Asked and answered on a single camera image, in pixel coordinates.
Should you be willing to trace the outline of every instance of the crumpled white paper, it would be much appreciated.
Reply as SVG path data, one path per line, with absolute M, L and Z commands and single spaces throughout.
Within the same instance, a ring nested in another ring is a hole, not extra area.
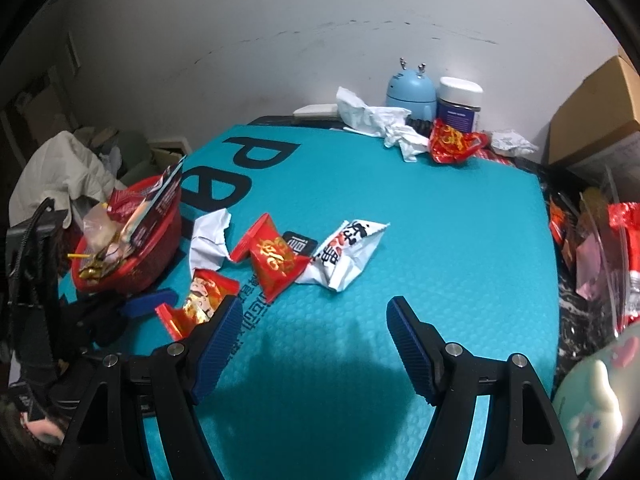
M 220 209 L 201 216 L 193 223 L 189 249 L 191 277 L 196 269 L 218 270 L 229 257 L 225 242 L 225 229 L 229 227 L 229 222 L 229 211 Z
M 498 155 L 523 156 L 535 153 L 538 147 L 514 130 L 489 132 L 491 149 Z
M 296 283 L 317 283 L 341 292 L 364 270 L 389 224 L 342 222 L 316 250 Z
M 338 88 L 335 99 L 340 118 L 349 126 L 345 131 L 367 137 L 381 137 L 385 139 L 387 148 L 398 145 L 405 162 L 415 162 L 416 155 L 429 151 L 429 139 L 404 124 L 410 110 L 367 106 L 356 94 L 343 87 Z

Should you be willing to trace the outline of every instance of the red plastic basket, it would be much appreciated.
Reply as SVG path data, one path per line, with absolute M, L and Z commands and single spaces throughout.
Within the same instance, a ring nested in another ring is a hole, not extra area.
M 152 186 L 159 177 L 152 176 L 130 186 L 132 191 L 139 191 Z M 114 270 L 109 276 L 98 282 L 89 282 L 79 276 L 80 260 L 75 258 L 71 263 L 71 278 L 77 290 L 81 292 L 101 292 L 116 290 L 121 294 L 137 294 L 152 285 L 164 271 L 180 243 L 181 219 L 178 205 L 180 204 L 180 188 L 174 202 L 154 229 L 146 246 Z M 76 253 L 83 254 L 86 249 L 84 237 L 80 240 Z

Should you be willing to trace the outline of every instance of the black printed letter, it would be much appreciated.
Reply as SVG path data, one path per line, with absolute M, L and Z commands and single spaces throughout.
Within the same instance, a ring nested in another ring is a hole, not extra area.
M 240 173 L 218 170 L 208 166 L 196 166 L 182 174 L 182 180 L 192 175 L 198 177 L 198 190 L 196 192 L 182 189 L 182 202 L 196 209 L 212 213 L 218 209 L 231 207 L 240 202 L 251 189 L 251 179 Z M 225 198 L 213 198 L 211 184 L 213 181 L 226 182 L 234 186 L 232 193 Z
M 299 146 L 299 144 L 294 144 L 293 142 L 254 139 L 253 137 L 229 137 L 223 142 L 232 142 L 242 146 L 242 148 L 240 148 L 240 150 L 238 150 L 234 155 L 234 163 L 236 166 L 247 168 L 248 170 L 264 170 L 265 168 L 270 168 L 271 166 L 280 164 L 289 155 L 291 155 L 291 153 L 295 152 Z M 278 153 L 267 160 L 250 158 L 248 155 L 253 148 L 265 148 Z

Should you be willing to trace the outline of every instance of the jar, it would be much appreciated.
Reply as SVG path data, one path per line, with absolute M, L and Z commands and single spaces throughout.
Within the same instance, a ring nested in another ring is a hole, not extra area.
M 464 134 L 478 130 L 482 87 L 456 77 L 441 77 L 436 115 Z

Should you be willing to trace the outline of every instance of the metal screw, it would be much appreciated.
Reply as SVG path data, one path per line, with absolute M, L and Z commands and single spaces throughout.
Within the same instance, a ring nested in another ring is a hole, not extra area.
M 453 355 L 453 357 L 458 357 L 462 354 L 462 346 L 458 343 L 447 343 L 444 349 L 447 351 L 447 354 Z
M 522 354 L 514 354 L 513 357 L 511 358 L 511 361 L 518 368 L 524 368 L 529 363 L 529 361 L 527 361 L 527 358 L 524 357 L 524 355 Z
M 111 368 L 114 364 L 118 362 L 118 356 L 116 354 L 109 354 L 102 360 L 102 364 L 107 368 Z
M 180 355 L 182 352 L 184 352 L 184 345 L 182 343 L 171 343 L 166 348 L 166 351 L 169 355 Z

